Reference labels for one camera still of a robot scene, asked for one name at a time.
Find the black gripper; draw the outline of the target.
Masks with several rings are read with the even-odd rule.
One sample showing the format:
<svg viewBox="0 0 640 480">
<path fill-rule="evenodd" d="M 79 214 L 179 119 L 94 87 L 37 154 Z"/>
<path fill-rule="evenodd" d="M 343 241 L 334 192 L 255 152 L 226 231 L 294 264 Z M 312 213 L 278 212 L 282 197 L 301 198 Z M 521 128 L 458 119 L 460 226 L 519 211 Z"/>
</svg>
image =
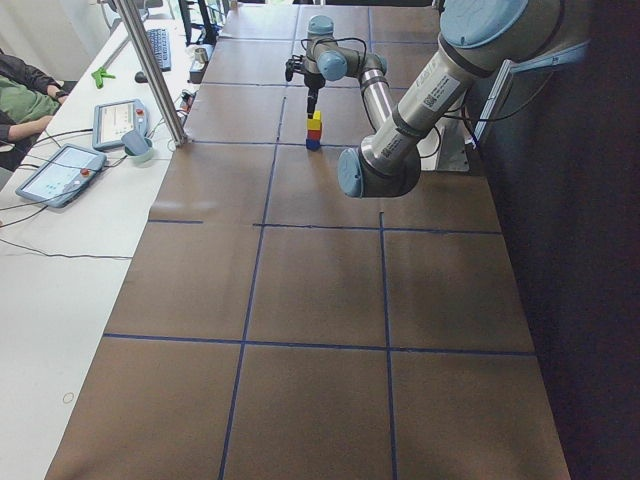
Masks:
<svg viewBox="0 0 640 480">
<path fill-rule="evenodd" d="M 307 72 L 304 75 L 304 84 L 309 88 L 307 94 L 307 114 L 314 114 L 318 100 L 318 91 L 323 87 L 323 76 L 321 74 Z"/>
</svg>

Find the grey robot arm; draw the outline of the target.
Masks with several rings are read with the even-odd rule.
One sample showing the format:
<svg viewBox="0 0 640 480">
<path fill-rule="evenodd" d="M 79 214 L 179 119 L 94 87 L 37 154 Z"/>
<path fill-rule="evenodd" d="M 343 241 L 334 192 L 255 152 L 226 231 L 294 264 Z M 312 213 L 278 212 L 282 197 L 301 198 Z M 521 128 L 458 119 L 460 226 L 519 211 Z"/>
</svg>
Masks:
<svg viewBox="0 0 640 480">
<path fill-rule="evenodd" d="M 300 68 L 308 106 L 315 106 L 325 82 L 355 78 L 375 130 L 341 153 L 337 176 L 343 193 L 381 198 L 411 191 L 421 173 L 418 143 L 474 80 L 491 76 L 506 60 L 529 60 L 549 51 L 567 8 L 565 1 L 445 2 L 438 49 L 397 104 L 391 102 L 385 62 L 340 46 L 332 19 L 312 17 Z"/>
</svg>

